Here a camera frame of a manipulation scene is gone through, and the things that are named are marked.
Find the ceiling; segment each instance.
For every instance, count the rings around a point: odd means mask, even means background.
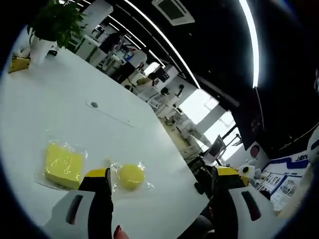
[[[180,1],[195,23],[172,26],[151,0],[130,2],[172,42],[199,85],[218,98],[223,107],[235,110],[229,97],[240,104],[247,102],[247,96],[253,93],[252,43],[239,0]],[[156,56],[176,65],[185,79],[195,85],[166,41],[139,13],[124,0],[107,2],[114,6],[112,17],[133,32]],[[309,107],[319,105],[313,90],[315,68],[319,65],[319,14],[316,12],[319,3],[301,0],[247,2],[259,44],[258,91],[267,135],[261,141],[269,150],[276,151],[319,121],[319,112]],[[119,27],[110,18],[105,21]],[[229,97],[216,91],[216,87]]]

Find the clear plastic wrapping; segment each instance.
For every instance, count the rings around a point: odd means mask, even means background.
[[[49,131],[48,144],[35,174],[36,183],[57,189],[77,189],[84,177],[87,151],[78,145],[70,145],[55,139]]]
[[[145,166],[138,164],[111,164],[112,197],[139,196],[154,188],[145,176]]]

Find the floor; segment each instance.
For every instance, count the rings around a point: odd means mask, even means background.
[[[177,129],[174,130],[172,126],[167,125],[164,119],[159,118],[159,120],[179,151],[182,151],[190,146],[189,143],[182,138],[180,132]]]

